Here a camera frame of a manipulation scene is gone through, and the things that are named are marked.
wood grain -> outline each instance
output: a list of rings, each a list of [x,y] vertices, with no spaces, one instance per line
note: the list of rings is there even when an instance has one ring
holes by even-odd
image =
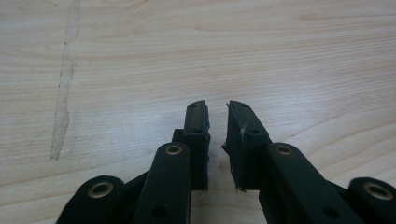
[[[201,99],[210,183],[192,195],[191,223],[265,223],[257,192],[234,189],[220,148],[229,100],[250,105],[274,141],[297,146],[331,181],[396,186],[395,1],[81,1],[67,45],[69,124],[52,160],[73,3],[0,3],[1,223],[54,223],[86,180],[147,171]]]

table surface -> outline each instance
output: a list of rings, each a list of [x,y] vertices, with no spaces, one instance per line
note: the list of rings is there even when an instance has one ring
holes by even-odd
[[[54,223],[88,179],[146,172],[198,100],[212,140],[191,223],[265,223],[220,148],[230,100],[340,186],[396,186],[396,2],[2,1],[0,222]]]

